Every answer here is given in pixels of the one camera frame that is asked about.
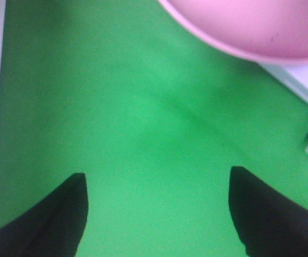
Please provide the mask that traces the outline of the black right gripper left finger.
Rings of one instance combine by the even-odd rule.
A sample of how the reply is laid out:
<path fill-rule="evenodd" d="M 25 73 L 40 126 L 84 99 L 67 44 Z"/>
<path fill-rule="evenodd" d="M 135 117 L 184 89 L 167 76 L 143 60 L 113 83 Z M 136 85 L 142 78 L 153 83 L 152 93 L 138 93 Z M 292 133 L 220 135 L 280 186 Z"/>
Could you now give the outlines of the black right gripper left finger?
<path fill-rule="evenodd" d="M 0 256 L 75 256 L 86 223 L 86 176 L 74 173 L 0 228 Z"/>

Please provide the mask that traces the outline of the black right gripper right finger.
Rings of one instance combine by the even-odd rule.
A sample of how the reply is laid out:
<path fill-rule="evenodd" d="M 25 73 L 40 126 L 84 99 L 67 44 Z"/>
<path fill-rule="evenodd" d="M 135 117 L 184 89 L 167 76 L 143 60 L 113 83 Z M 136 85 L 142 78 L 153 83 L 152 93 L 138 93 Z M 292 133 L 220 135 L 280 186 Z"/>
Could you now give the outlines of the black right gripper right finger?
<path fill-rule="evenodd" d="M 308 210 L 244 167 L 232 167 L 229 211 L 247 256 L 308 256 Z"/>

